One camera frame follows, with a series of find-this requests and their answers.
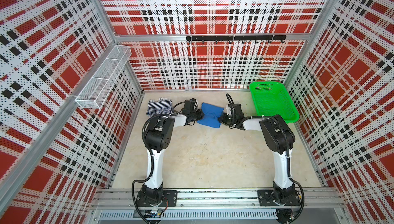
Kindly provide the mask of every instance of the folded blue shirt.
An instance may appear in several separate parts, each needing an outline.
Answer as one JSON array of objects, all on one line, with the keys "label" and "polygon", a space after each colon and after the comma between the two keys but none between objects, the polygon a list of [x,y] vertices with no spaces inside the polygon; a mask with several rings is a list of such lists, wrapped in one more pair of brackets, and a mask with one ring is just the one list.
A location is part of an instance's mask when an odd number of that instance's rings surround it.
[{"label": "folded blue shirt", "polygon": [[204,113],[204,118],[198,120],[197,123],[206,125],[212,128],[219,128],[220,122],[218,118],[221,116],[224,108],[209,104],[209,103],[202,103],[201,109]]}]

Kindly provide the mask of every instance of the wooden work surface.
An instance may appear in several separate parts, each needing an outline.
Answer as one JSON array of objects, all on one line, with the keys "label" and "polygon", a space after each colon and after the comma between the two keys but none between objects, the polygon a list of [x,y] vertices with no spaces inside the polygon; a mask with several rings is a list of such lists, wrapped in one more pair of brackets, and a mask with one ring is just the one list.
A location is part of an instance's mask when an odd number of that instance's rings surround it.
[{"label": "wooden work surface", "polygon": [[[229,92],[234,103],[242,104],[245,116],[256,115],[249,92]],[[141,130],[148,119],[148,100],[170,98],[175,105],[195,98],[199,103],[225,107],[225,92],[148,92],[145,93],[125,153],[112,188],[131,188],[134,179],[144,179],[147,173],[147,152]],[[183,105],[175,109],[180,111]],[[293,123],[296,137],[292,152],[293,179],[303,187],[320,187],[305,147]],[[195,123],[176,127],[166,149],[163,165],[164,188],[243,188],[272,187],[274,165],[272,151],[261,131],[241,131],[221,125],[219,129]]]}]

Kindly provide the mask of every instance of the plaid wall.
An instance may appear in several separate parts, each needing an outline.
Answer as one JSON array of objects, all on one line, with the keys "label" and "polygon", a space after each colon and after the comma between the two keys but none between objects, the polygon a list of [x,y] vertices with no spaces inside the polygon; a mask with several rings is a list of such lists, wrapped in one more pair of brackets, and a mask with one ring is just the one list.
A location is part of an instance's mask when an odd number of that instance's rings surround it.
[{"label": "plaid wall", "polygon": [[283,82],[303,41],[129,42],[131,65],[145,90],[248,88]]},{"label": "plaid wall", "polygon": [[101,0],[119,35],[310,32],[327,0]]},{"label": "plaid wall", "polygon": [[355,223],[394,217],[394,0],[340,0],[289,92]]},{"label": "plaid wall", "polygon": [[[91,0],[0,0],[0,183],[109,44]],[[77,109],[0,223],[82,223],[136,102],[122,74],[100,110]]]}]

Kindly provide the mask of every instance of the folded striped clothing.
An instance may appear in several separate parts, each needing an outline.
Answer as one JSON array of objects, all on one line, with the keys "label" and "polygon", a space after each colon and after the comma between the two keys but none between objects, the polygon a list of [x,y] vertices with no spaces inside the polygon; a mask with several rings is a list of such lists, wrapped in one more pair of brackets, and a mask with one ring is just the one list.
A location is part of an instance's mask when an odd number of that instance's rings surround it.
[{"label": "folded striped clothing", "polygon": [[147,115],[152,117],[154,114],[172,114],[174,113],[171,99],[159,98],[158,101],[150,99],[148,101]]}]

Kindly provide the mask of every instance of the green basket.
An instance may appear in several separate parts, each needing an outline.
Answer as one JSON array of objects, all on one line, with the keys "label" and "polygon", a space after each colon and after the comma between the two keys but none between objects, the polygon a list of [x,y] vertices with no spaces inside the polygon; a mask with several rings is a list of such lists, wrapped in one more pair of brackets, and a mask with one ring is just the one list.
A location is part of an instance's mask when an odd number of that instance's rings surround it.
[{"label": "green basket", "polygon": [[297,109],[283,84],[274,81],[253,82],[249,89],[257,115],[280,114],[286,123],[298,121]]}]

